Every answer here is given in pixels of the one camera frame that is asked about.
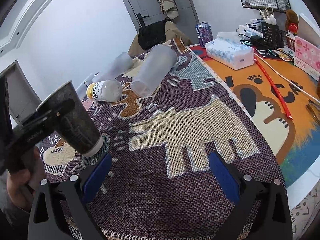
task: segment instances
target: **screw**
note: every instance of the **screw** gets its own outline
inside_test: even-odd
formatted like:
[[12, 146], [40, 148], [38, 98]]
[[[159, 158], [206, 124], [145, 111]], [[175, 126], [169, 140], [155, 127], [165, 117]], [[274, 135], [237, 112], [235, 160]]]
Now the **screw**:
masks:
[[45, 184], [47, 184], [47, 182], [48, 182], [47, 179], [43, 179], [43, 180], [40, 181], [40, 184], [41, 184], [41, 185], [45, 185]]
[[70, 176], [70, 181], [76, 181], [78, 179], [77, 175], [71, 175]]
[[276, 184], [276, 185], [280, 185], [281, 184], [281, 181], [279, 179], [274, 179], [273, 182]]
[[252, 177], [251, 177], [249, 174], [245, 174], [245, 175], [243, 176], [243, 178], [244, 178], [244, 180], [246, 180], [246, 181], [252, 180]]

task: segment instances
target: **soda can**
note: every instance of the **soda can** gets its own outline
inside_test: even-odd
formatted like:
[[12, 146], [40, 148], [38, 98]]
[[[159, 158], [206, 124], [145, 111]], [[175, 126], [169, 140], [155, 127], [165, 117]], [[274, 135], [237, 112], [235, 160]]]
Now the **soda can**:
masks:
[[205, 44], [213, 41], [212, 31], [209, 23], [202, 22], [196, 24], [196, 31], [201, 48], [205, 48]]

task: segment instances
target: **tissue pack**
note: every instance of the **tissue pack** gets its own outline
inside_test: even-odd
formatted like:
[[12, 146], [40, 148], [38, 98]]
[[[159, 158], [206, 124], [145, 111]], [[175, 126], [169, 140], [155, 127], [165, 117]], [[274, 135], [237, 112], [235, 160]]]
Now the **tissue pack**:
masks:
[[253, 48], [241, 43], [237, 32], [218, 33], [205, 45], [209, 57], [238, 70], [254, 64]]

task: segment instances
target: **door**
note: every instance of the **door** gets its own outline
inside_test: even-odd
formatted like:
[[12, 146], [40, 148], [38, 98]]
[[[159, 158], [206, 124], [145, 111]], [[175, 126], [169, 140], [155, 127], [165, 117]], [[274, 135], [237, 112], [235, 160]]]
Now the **door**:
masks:
[[[137, 29], [143, 25], [150, 25], [152, 23], [165, 19], [165, 15], [160, 10], [160, 5], [157, 0], [123, 0], [131, 19]], [[193, 44], [198, 43], [196, 33], [196, 23], [198, 18], [196, 16], [194, 6], [190, 0], [175, 0], [179, 16], [172, 20], [177, 28], [187, 35]]]
[[24, 119], [36, 111], [41, 100], [30, 86], [17, 61], [0, 74], [3, 75], [8, 81], [10, 115], [18, 125], [21, 125]]

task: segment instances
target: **eyeglasses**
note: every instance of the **eyeglasses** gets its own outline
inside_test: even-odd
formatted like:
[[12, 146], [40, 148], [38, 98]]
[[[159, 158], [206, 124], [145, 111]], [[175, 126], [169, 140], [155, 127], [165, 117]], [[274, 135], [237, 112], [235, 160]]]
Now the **eyeglasses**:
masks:
[[316, 112], [320, 112], [320, 105], [316, 104], [315, 102], [309, 100], [309, 104], [306, 105], [307, 109], [309, 110], [312, 117], [316, 120], [316, 123], [320, 126], [320, 120], [316, 114]]

